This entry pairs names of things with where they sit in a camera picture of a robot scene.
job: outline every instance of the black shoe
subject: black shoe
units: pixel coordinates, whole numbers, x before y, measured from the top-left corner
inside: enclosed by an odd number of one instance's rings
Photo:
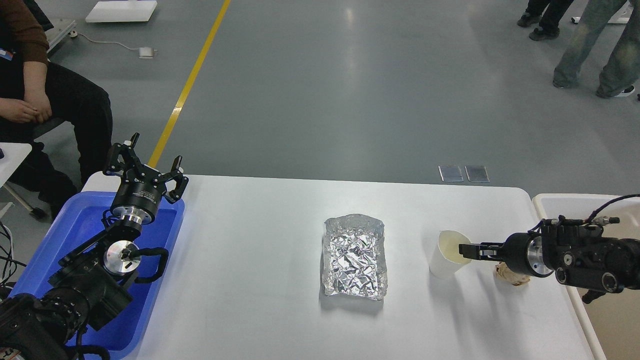
[[[558,31],[544,31],[542,30],[540,27],[537,27],[535,29],[533,29],[533,32],[531,34],[529,34],[529,38],[533,41],[540,41],[540,40],[552,40],[558,37],[558,35],[560,35],[560,30]]]
[[[531,16],[529,13],[522,14],[520,20],[518,20],[518,26],[521,28],[528,28],[532,24],[537,24],[540,22],[541,16]]]
[[[64,173],[54,170],[45,181],[42,181],[38,199],[49,204],[51,220],[54,220],[65,202],[77,193],[71,179]]]

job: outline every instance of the white plastic bin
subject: white plastic bin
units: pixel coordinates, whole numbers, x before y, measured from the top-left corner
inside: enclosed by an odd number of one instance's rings
[[[533,204],[540,218],[587,218],[591,212],[615,195],[546,193],[533,198]],[[640,198],[615,202],[601,211],[598,216],[619,217],[620,224],[605,227],[604,236],[613,238],[640,238]],[[580,296],[586,291],[567,287],[572,298],[580,324],[588,337],[589,346],[596,359],[609,360],[640,359],[640,291],[626,289],[620,294],[608,294],[594,300],[589,305],[582,303]],[[589,328],[598,339],[589,339]]]

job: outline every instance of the power adapter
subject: power adapter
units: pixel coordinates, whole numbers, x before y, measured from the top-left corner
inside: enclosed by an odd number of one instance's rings
[[[138,57],[141,59],[152,59],[154,58],[154,55],[156,54],[156,51],[151,48],[151,47],[141,47],[138,49]]]

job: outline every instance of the gray epoxy floor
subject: gray epoxy floor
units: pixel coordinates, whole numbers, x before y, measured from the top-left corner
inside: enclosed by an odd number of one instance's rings
[[[140,132],[148,159],[223,1],[162,0],[146,24],[85,24],[95,1],[39,3],[96,40],[159,50],[139,60],[77,38],[51,55],[110,93],[113,140]],[[532,196],[636,193],[640,102],[594,95],[623,27],[605,29],[579,88],[551,85],[585,3],[533,42],[515,25],[523,1],[232,0],[159,169],[180,154],[189,174],[440,184],[438,165],[485,165],[484,185]],[[70,132],[43,141],[78,181]],[[4,221],[27,261],[48,223],[20,208]]]

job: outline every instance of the sneaker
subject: sneaker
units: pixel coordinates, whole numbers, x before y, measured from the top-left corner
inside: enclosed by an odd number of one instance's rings
[[[620,94],[615,95],[613,97],[626,97],[626,96],[629,96],[629,95],[633,94],[635,91],[636,91],[636,87],[631,85],[630,87],[622,90],[622,92],[620,92]]]
[[[522,14],[520,20],[518,20],[518,26],[521,28],[528,28],[532,24],[537,24],[540,22],[541,16],[531,16],[529,13]]]
[[[529,34],[529,38],[533,41],[546,39],[552,40],[557,38],[558,35],[560,35],[560,30],[554,32],[544,31],[541,27],[538,26],[537,28],[533,29],[533,32],[531,34]]]

